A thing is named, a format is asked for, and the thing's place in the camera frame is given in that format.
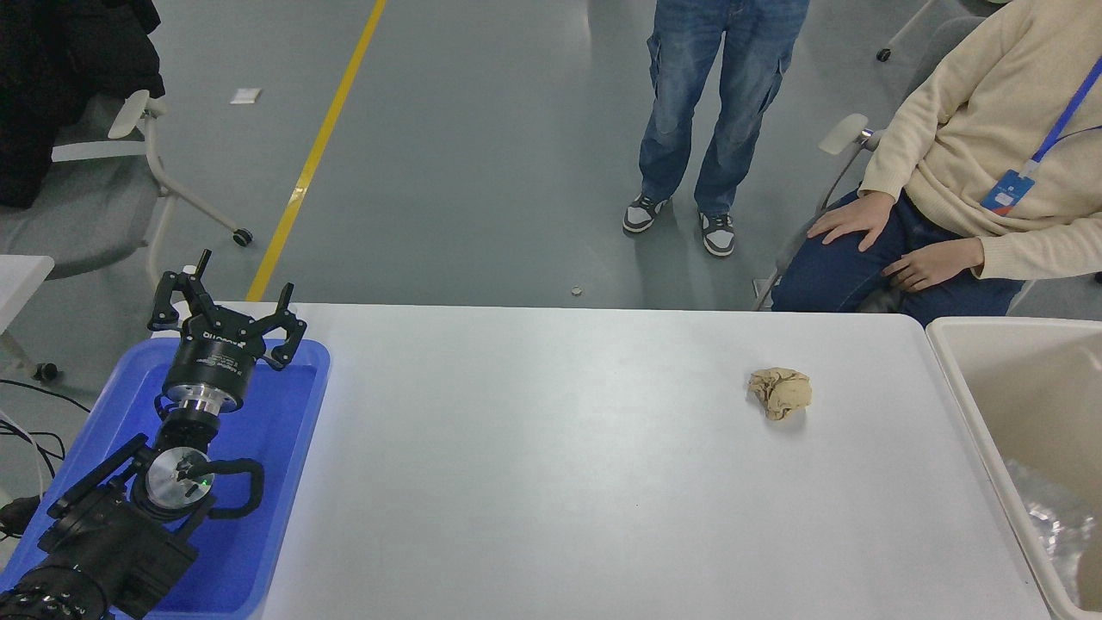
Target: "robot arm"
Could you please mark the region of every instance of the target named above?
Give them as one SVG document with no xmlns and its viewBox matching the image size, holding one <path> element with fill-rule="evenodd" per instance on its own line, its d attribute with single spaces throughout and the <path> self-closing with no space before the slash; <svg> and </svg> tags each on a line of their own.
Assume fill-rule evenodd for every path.
<svg viewBox="0 0 1102 620">
<path fill-rule="evenodd" d="M 208 447 L 219 415 L 244 404 L 257 361 L 284 369 L 306 324 L 289 309 L 290 283 L 276 313 L 261 319 L 215 304 L 202 284 L 209 257 L 204 250 L 195 273 L 166 271 L 154 295 L 150 330 L 181 338 L 154 403 L 161 426 L 152 446 L 133 437 L 50 508 L 55 522 L 39 540 L 47 556 L 0 594 L 0 620 L 109 619 L 112 607 L 143 618 L 195 562 L 187 540 L 205 519 L 240 519 L 260 505 L 260 464 L 212 461 Z M 180 327 L 174 292 L 192 315 Z M 269 355 L 263 337 L 280 328 L 285 341 Z M 248 501 L 216 508 L 216 477 L 237 474 L 249 476 Z M 174 530 L 165 525 L 176 522 Z"/>
</svg>

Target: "office chair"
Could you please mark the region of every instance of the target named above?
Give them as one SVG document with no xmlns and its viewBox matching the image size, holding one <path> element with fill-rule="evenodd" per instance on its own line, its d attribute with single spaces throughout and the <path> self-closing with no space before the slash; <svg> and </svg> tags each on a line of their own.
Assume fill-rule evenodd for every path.
<svg viewBox="0 0 1102 620">
<path fill-rule="evenodd" d="M 909 95 L 916 88 L 918 88 L 926 78 L 933 73 L 933 69 L 941 62 L 941 58 L 946 56 L 953 47 L 955 47 L 965 36 L 969 35 L 975 26 L 983 22 L 984 18 L 957 18 L 949 20 L 943 23 L 933 33 L 927 45 L 926 53 L 918 63 L 918 67 L 915 69 L 915 75 L 911 77 L 910 84 L 907 87 L 907 94 Z M 780 253 L 777 257 L 776 264 L 774 267 L 773 273 L 766 279 L 765 284 L 757 291 L 757 297 L 754 300 L 754 305 L 752 309 L 758 312 L 758 309 L 765 308 L 766 301 L 769 298 L 774 286 L 780 281 L 780 278 L 785 274 L 785 270 L 788 269 L 789 263 L 799 251 L 800 246 L 807 239 L 808 229 L 814 224 L 819 217 L 830 208 L 831 196 L 834 189 L 838 188 L 838 184 L 841 182 L 842 177 L 856 161 L 857 155 L 863 151 L 874 151 L 880 140 L 880 131 L 873 131 L 866 127 L 868 123 L 868 118 L 860 115 L 852 113 L 844 119 L 842 119 L 827 135 L 819 142 L 819 148 L 830 154 L 840 154 L 845 152 L 843 157 L 843 164 L 839 168 L 838 174 L 834 175 L 834 180 L 828 186 L 827 191 L 823 192 L 822 197 L 815 205 L 814 215 L 803 226 L 800 230 L 792 236 L 791 239 L 785 244 Z M 1029 292 L 1033 286 L 1033 281 L 1028 281 L 1022 286 L 1022 290 L 1014 296 L 1011 301 L 1009 309 L 1013 309 L 1018 302 Z M 884 289 L 872 295 L 864 303 L 862 303 L 858 312 L 861 313 L 893 313 L 899 307 L 900 295 L 899 291 L 896 289 Z"/>
<path fill-rule="evenodd" d="M 252 233 L 169 176 L 158 154 L 156 119 L 168 111 L 148 90 L 123 101 L 97 95 L 80 120 L 63 128 L 53 164 L 34 204 L 26 209 L 0 206 L 0 253 L 50 255 L 47 280 L 114 264 L 149 247 L 145 273 L 155 287 L 156 258 L 176 202 L 183 198 L 233 231 L 245 247 Z M 152 241 L 145 235 L 155 206 L 164 198 Z M 57 377 L 53 365 L 36 365 L 11 335 L 0 347 L 41 382 Z"/>
<path fill-rule="evenodd" d="M 882 63 L 888 62 L 888 58 L 892 57 L 892 51 L 899 43 L 899 41 L 901 41 L 904 36 L 907 36 L 907 34 L 910 33 L 916 25 L 921 23 L 939 1 L 942 0 L 927 0 L 926 3 L 923 3 L 922 7 L 909 20 L 907 20 L 907 23 L 905 23 L 904 26 L 888 40 L 887 44 L 876 53 L 876 59 Z M 974 17 L 986 18 L 1009 1 L 1011 0 L 984 0 L 983 2 L 980 2 L 979 0 L 973 0 L 968 2 L 964 0 L 953 0 L 952 4 L 963 8 Z"/>
</svg>

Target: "caster wheel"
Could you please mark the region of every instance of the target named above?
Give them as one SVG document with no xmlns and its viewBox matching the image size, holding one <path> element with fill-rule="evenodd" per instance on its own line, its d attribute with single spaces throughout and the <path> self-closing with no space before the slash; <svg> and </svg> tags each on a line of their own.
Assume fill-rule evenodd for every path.
<svg viewBox="0 0 1102 620">
<path fill-rule="evenodd" d="M 252 232 L 246 228 L 238 228 L 234 230 L 234 242 L 241 247 L 247 247 L 252 242 Z"/>
<path fill-rule="evenodd" d="M 39 383 L 43 383 L 43 384 L 45 384 L 45 383 L 53 383 L 54 380 L 56 380 L 58 376 L 61 376 L 61 372 L 57 370 L 57 367 L 54 366 L 54 365 L 48 365 L 48 363 L 47 365 L 39 365 L 34 369 L 34 381 L 36 381 Z"/>
</svg>

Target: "cream sweater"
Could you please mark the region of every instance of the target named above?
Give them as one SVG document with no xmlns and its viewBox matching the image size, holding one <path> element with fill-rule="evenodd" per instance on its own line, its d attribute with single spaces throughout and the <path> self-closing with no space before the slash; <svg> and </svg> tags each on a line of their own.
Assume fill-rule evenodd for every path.
<svg viewBox="0 0 1102 620">
<path fill-rule="evenodd" d="M 1102 55 L 1102 0 L 1015 0 L 984 21 L 904 101 L 862 191 L 899 197 L 939 226 L 980 237 L 981 278 L 1102 271 L 1102 129 L 1054 146 L 1006 216 L 980 205 L 1040 146 Z M 1102 79 L 1065 129 L 1102 124 Z"/>
</svg>

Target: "black and white sneaker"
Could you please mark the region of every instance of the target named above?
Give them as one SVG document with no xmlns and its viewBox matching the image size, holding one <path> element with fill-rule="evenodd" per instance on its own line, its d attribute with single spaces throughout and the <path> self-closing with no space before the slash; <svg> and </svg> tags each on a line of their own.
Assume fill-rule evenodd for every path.
<svg viewBox="0 0 1102 620">
<path fill-rule="evenodd" d="M 631 204 L 627 205 L 627 210 L 624 211 L 624 229 L 628 232 L 641 232 L 646 230 L 655 222 L 658 211 L 668 202 L 670 202 L 670 198 L 656 202 L 639 194 L 631 200 Z"/>
<path fill-rule="evenodd" d="M 704 249 L 712 255 L 731 255 L 735 250 L 735 228 L 731 225 L 731 216 L 700 214 L 700 226 L 704 237 Z"/>
</svg>

